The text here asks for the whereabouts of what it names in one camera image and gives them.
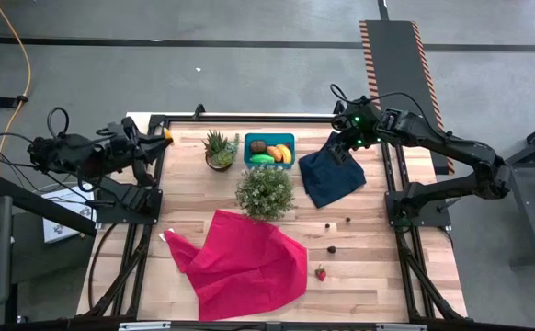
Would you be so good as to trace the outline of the silver metal bracket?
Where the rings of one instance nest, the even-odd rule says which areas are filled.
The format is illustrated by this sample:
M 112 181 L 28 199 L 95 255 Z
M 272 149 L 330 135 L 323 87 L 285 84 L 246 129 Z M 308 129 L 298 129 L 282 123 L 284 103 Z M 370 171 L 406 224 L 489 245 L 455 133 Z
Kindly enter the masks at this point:
M 170 321 L 130 322 L 119 324 L 118 331 L 170 331 Z
M 375 325 L 376 331 L 428 331 L 426 325 L 414 325 L 414 324 L 377 324 Z

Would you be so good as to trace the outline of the bushy plant in black pot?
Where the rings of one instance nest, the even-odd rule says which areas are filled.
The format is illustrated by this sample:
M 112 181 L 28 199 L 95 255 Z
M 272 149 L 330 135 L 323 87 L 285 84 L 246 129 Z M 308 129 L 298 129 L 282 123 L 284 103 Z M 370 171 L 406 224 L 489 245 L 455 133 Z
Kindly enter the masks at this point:
M 242 172 L 235 199 L 246 216 L 272 222 L 294 208 L 293 190 L 293 182 L 286 169 L 261 165 Z

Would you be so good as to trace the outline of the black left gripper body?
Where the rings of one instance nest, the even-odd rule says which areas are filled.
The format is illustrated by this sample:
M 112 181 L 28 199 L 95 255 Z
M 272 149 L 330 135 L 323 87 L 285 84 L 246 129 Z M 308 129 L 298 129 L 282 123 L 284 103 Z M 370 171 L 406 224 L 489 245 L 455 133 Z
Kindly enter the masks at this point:
M 108 125 L 114 136 L 108 142 L 108 157 L 110 167 L 120 172 L 131 166 L 135 176 L 145 176 L 144 150 L 140 138 L 141 133 L 131 117 L 125 117 L 120 124 Z

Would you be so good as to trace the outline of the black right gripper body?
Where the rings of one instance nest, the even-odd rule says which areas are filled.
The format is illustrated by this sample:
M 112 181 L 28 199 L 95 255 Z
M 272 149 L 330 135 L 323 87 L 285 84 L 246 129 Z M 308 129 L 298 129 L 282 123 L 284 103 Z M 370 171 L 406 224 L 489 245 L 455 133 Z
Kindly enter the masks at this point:
M 369 148 L 381 139 L 375 127 L 381 120 L 380 110 L 372 103 L 350 103 L 333 117 L 333 128 L 338 131 L 335 141 L 344 148 Z

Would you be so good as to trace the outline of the black diagonal support beam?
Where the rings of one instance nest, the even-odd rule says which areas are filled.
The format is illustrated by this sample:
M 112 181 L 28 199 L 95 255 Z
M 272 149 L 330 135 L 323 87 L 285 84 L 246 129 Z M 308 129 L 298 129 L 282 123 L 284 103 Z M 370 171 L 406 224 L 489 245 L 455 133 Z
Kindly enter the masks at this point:
M 13 205 L 24 211 L 32 212 L 80 233 L 92 237 L 95 237 L 97 234 L 93 221 L 60 206 L 55 202 L 31 193 L 3 177 L 0 177 L 0 196 L 10 197 L 13 201 Z

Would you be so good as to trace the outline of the black striped-edge floor mat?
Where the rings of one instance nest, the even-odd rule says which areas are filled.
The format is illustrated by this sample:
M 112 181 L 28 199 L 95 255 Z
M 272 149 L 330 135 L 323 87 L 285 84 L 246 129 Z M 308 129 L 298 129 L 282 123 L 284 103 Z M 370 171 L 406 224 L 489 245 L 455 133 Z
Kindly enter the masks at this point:
M 418 112 L 443 132 L 437 94 L 418 25 L 414 21 L 362 20 L 359 33 L 369 91 L 378 108 Z

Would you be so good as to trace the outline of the potted succulent plant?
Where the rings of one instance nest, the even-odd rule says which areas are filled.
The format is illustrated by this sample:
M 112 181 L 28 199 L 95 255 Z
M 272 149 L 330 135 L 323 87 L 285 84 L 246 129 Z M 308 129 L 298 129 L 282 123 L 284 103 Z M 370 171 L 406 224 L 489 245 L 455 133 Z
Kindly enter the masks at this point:
M 240 135 L 236 133 L 230 141 L 218 131 L 209 131 L 207 138 L 202 142 L 205 147 L 207 166 L 214 171 L 225 172 L 235 161 L 239 149 Z

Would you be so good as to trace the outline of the red cloth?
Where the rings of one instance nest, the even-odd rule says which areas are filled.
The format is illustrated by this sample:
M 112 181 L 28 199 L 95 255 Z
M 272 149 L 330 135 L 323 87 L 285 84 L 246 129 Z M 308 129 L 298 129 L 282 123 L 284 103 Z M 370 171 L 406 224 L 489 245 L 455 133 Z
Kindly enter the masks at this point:
M 203 246 L 176 231 L 166 240 L 198 297 L 200 321 L 277 310 L 307 290 L 307 249 L 271 223 L 217 210 Z

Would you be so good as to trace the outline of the black aluminium table frame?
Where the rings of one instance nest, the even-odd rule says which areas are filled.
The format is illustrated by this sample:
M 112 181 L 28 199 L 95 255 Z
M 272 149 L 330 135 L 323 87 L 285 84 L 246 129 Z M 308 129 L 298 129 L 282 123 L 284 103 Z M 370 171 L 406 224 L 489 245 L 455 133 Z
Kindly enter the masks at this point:
M 193 245 L 203 245 L 217 210 L 236 211 L 235 187 L 244 161 L 237 159 L 225 172 L 209 169 L 202 141 L 215 129 L 229 138 L 236 133 L 294 135 L 299 157 L 319 150 L 330 131 L 326 114 L 219 114 L 197 119 L 187 113 L 170 117 L 175 143 L 161 171 L 163 192 L 160 218 L 149 229 L 151 241 L 143 263 L 128 277 L 116 311 L 141 320 L 195 320 L 199 304 L 188 277 L 181 273 L 159 234 L 173 228 Z M 384 196 L 400 188 L 404 179 L 426 184 L 436 179 L 431 154 L 422 148 L 373 146 L 355 153 L 367 183 L 349 196 L 316 209 L 302 186 L 298 167 L 290 171 L 294 182 L 294 208 L 280 221 L 280 230 L 304 245 L 308 268 L 326 269 L 320 281 L 314 274 L 307 291 L 297 300 L 270 312 L 269 322 L 404 322 L 409 311 L 438 316 L 438 308 L 417 279 L 405 282 L 396 236 L 386 217 Z M 330 254 L 326 248 L 335 246 Z M 411 294 L 405 288 L 412 289 Z

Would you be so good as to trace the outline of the teal plastic tupperware container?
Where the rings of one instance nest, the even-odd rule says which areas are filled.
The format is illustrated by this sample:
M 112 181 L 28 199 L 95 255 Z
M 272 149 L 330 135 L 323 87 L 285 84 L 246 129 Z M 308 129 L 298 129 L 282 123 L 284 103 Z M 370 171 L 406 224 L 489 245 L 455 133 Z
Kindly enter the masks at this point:
M 253 155 L 249 150 L 249 143 L 254 140 L 263 140 L 267 143 L 267 145 L 277 145 L 277 144 L 285 144 L 290 143 L 290 151 L 292 155 L 292 161 L 290 164 L 282 164 L 282 167 L 284 169 L 291 169 L 292 165 L 295 162 L 295 137 L 291 133 L 266 133 L 266 132 L 260 132 L 260 133 L 247 133 L 245 135 L 245 143 L 244 143 L 244 162 L 245 165 L 248 168 L 252 168 L 254 166 L 257 166 L 257 164 L 253 164 L 250 162 L 250 157 Z

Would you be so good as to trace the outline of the navy blue cloth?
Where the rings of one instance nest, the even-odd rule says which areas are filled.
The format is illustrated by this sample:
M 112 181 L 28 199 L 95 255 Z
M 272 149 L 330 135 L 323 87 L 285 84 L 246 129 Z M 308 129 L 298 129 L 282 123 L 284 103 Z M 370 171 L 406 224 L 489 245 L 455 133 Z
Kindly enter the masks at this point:
M 318 152 L 307 154 L 298 162 L 305 192 L 317 209 L 344 198 L 366 184 L 364 171 L 352 156 L 342 165 L 337 165 L 327 151 L 336 136 L 336 132 L 331 132 Z

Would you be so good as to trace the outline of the white paper booklet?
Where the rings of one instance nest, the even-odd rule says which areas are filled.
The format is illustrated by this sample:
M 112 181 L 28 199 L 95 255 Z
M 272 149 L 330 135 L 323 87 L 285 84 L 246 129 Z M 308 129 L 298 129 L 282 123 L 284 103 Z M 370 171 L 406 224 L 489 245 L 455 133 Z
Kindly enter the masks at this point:
M 70 189 L 66 188 L 44 193 L 41 196 L 91 220 L 96 229 L 100 228 L 97 224 L 97 211 L 86 205 L 89 200 L 94 199 L 93 192 L 84 192 L 79 187 L 71 187 Z M 74 229 L 46 218 L 43 219 L 43 241 L 46 244 L 52 244 L 78 234 L 79 232 Z

